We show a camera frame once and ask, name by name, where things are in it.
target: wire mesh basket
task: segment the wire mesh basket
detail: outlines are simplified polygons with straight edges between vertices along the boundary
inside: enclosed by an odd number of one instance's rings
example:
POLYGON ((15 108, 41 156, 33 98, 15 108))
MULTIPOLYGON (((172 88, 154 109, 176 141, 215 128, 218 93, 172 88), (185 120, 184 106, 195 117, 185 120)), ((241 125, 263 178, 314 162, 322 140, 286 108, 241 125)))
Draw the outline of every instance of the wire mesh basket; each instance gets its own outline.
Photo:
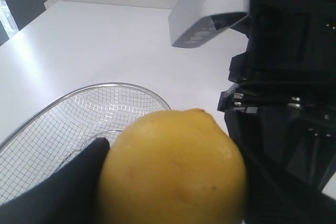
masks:
POLYGON ((0 205, 41 183, 95 138, 113 144, 137 118, 169 109, 152 91, 125 83, 89 86, 58 99, 0 145, 0 205))

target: metal strainer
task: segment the metal strainer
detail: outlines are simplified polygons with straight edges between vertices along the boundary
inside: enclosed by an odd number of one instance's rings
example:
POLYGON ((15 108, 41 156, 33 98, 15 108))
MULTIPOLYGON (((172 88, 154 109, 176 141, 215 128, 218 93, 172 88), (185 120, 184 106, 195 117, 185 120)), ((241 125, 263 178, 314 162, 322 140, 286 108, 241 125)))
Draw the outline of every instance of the metal strainer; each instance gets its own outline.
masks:
POLYGON ((125 83, 89 86, 58 99, 0 144, 0 204, 41 183, 96 137, 113 144, 137 118, 168 109, 157 94, 125 83))

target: wire mesh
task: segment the wire mesh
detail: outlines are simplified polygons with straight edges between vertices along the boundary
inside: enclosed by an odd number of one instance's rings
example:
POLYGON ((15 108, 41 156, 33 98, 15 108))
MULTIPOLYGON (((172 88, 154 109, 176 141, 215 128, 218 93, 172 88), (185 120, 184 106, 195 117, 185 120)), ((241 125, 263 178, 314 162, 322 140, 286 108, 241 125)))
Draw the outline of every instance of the wire mesh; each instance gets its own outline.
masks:
POLYGON ((100 84, 69 94, 28 120, 0 147, 0 204, 38 185, 96 137, 113 144, 137 118, 169 106, 130 84, 100 84))

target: mesh strainer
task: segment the mesh strainer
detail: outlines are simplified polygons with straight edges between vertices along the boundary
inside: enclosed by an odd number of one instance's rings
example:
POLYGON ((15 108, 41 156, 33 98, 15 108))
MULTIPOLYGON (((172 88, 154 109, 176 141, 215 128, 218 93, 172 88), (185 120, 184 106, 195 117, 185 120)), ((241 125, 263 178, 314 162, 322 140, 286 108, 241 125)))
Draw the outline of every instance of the mesh strainer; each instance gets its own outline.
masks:
POLYGON ((0 145, 0 204, 41 183, 96 137, 113 144, 137 118, 168 109, 152 91, 124 83, 89 86, 58 99, 0 145))

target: white device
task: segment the white device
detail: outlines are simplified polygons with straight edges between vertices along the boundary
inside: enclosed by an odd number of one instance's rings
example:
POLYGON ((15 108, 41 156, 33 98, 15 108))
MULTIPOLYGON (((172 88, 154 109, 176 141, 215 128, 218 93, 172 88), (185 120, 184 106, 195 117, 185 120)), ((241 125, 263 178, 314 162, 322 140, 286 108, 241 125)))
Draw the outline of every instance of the white device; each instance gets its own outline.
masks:
POLYGON ((179 0, 169 16, 174 47, 207 43, 249 15, 250 0, 179 0))

